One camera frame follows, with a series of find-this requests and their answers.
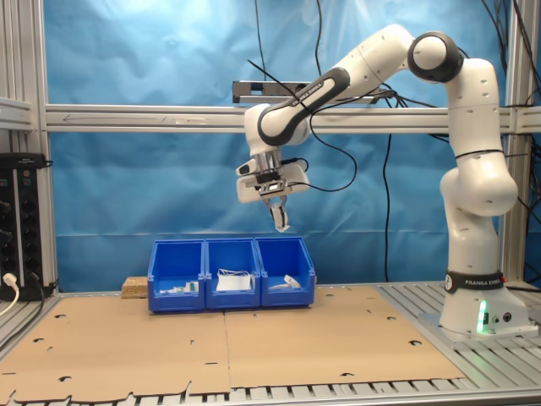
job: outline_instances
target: white cable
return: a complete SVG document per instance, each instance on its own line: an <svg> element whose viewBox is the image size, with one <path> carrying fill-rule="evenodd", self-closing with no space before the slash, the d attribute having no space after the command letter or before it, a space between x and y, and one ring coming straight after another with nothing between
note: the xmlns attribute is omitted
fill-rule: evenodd
<svg viewBox="0 0 541 406"><path fill-rule="evenodd" d="M19 300L19 287L17 286L17 277L13 273L7 273L3 276L3 282L15 291L15 299L6 309L2 310L2 312L0 313L0 317L8 313L15 306L17 300Z"/></svg>

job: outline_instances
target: table surface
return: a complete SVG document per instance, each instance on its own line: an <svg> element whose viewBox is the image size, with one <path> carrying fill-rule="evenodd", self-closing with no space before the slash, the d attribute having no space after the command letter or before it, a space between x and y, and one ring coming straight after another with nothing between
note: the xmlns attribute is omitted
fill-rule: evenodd
<svg viewBox="0 0 541 406"><path fill-rule="evenodd" d="M335 285L337 288L346 285ZM186 393L170 396L134 397L103 406L160 406L181 403L268 404L328 403L338 404L541 404L541 338L515 338L470 342L453 350L418 322L423 313L436 313L443 307L443 283L370 284L389 300L466 378L431 381L389 381L346 385L305 385L295 387L256 387L233 389L230 394L192 396ZM119 292L59 294L46 301L36 320L46 315L60 300L77 296L109 296ZM541 294L515 292L528 307L541 309ZM0 310L8 303L0 302ZM39 303L19 303L0 318L0 344L11 332L27 321ZM17 342L0 353L0 360ZM19 403L11 400L10 406ZM27 403L28 406L79 406L69 399L63 402Z"/></svg>

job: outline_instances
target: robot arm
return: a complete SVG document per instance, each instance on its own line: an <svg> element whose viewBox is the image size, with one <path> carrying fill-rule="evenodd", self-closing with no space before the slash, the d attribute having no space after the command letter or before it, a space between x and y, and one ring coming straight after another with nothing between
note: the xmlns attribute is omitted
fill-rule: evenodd
<svg viewBox="0 0 541 406"><path fill-rule="evenodd" d="M451 38L439 32L417 39L400 25L376 32L296 97L275 106L260 104L245 113L251 159L237 169L238 198L243 203L264 201L276 229L287 229L286 196L307 190L309 181L301 165L282 160L280 147L305 141L310 135L309 116L330 100L366 95L403 69L421 80L445 84L450 133L455 133L451 147L457 157L475 151L502 151L499 120L492 111L499 107L494 69L480 59L464 62ZM475 113L469 113L472 106ZM506 168L504 175L510 178ZM281 202L271 204L276 197Z"/></svg>
<svg viewBox="0 0 541 406"><path fill-rule="evenodd" d="M390 25L296 97L278 106L249 109L244 126L252 159L238 169L238 198L263 200L276 229L287 229L286 195L309 184L303 167L284 162L279 147L308 138L307 118L315 109L336 96L365 95L401 69L445 84L448 96L456 167L440 183L449 228L447 295L440 324L465 336L537 335L525 304L504 287L498 270L498 237L491 217L515 205L517 188L501 146L494 67L482 59L464 60L448 36L429 32L413 39L402 27ZM271 205L274 197L281 203Z"/></svg>

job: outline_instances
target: blue curtain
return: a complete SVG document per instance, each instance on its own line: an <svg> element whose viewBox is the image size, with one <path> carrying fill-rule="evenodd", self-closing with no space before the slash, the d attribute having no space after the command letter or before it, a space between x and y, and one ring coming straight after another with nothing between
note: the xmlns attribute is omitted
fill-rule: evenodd
<svg viewBox="0 0 541 406"><path fill-rule="evenodd" d="M471 0L322 0L320 61L330 68L391 23L414 36L442 30L504 75L494 27ZM314 80L315 0L258 0L267 69ZM253 0L46 0L51 103L232 105L234 80L262 80ZM388 82L404 96L445 106L442 85L408 72ZM65 291L117 290L146 273L156 239L274 235L262 204L237 201L235 168L249 158L241 134L51 134L58 267ZM358 161L340 193L287 202L291 233L304 237L320 283L383 280L385 134L329 135ZM310 161L313 184L335 188L352 163L314 139L284 148ZM451 148L426 134L393 137L389 274L441 280L447 230L439 183Z"/></svg>

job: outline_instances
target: blue plastic bin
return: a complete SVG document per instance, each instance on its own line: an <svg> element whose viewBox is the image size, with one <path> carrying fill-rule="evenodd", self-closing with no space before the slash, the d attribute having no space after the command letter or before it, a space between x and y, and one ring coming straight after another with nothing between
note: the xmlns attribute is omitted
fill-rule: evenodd
<svg viewBox="0 0 541 406"><path fill-rule="evenodd" d="M255 239L261 264L261 305L264 307L309 306L314 302L315 270L300 237ZM271 289L295 279L300 288Z"/></svg>
<svg viewBox="0 0 541 406"><path fill-rule="evenodd" d="M156 241L149 266L149 310L194 311L205 308L204 240ZM198 292L161 294L161 290L198 282Z"/></svg>
<svg viewBox="0 0 541 406"><path fill-rule="evenodd" d="M261 306L260 264L253 239L208 239L205 241L205 307L241 309ZM252 289L217 292L218 269L248 271Z"/></svg>

